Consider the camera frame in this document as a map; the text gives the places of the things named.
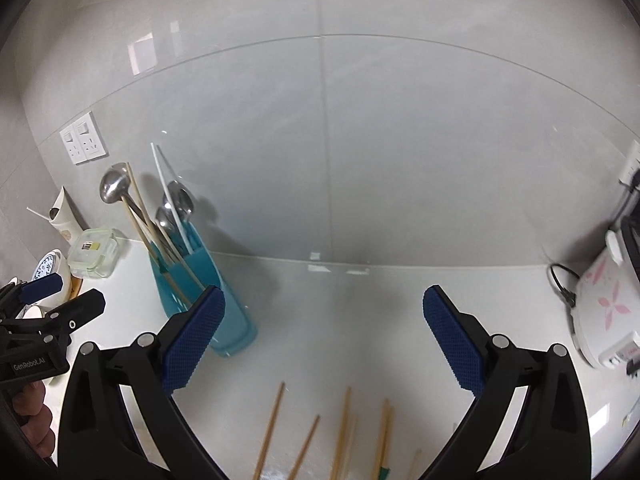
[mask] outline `blue textured pad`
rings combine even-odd
[[[484,388],[484,361],[436,287],[425,291],[422,310],[458,384],[479,397]]]
[[[48,298],[62,290],[62,278],[57,273],[48,274],[22,286],[18,299],[25,305]]]
[[[162,389],[170,396],[191,379],[202,354],[225,317],[225,296],[219,288],[212,288],[175,337],[162,359]]]

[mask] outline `white appliance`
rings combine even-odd
[[[640,356],[640,223],[623,218],[607,247],[576,287],[574,344],[596,368],[616,368]]]

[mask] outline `electrical outlet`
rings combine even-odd
[[[60,131],[60,137],[62,143],[65,145],[66,152],[69,154],[71,162],[74,164],[80,164],[86,161],[86,155],[82,149],[80,141],[76,137],[76,132],[73,126],[70,124],[64,130]]]
[[[106,155],[107,152],[102,145],[102,140],[95,125],[94,115],[89,112],[71,124],[75,130],[76,137],[80,142],[80,147],[84,156],[91,160],[99,156]]]
[[[631,142],[631,147],[626,155],[625,165],[620,172],[618,180],[629,186],[634,173],[640,170],[640,144],[637,140]]]

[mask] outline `plastic food container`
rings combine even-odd
[[[76,278],[106,278],[118,259],[113,229],[87,229],[78,237],[66,261]]]

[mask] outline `teal plastic container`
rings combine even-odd
[[[183,225],[193,247],[193,254],[187,254],[184,257],[184,261],[203,285],[219,287],[225,295],[225,317],[223,317],[209,346],[216,354],[222,357],[232,356],[252,343],[258,333],[257,328],[249,318],[246,307],[239,303],[236,295],[220,276],[216,264],[204,247],[196,229],[190,222]],[[153,261],[151,261],[151,268],[160,293],[160,301],[167,317],[186,311],[190,305],[185,304],[178,297]],[[193,304],[202,290],[184,270],[184,267],[181,264],[175,264],[167,267],[166,272],[169,273],[178,288]]]

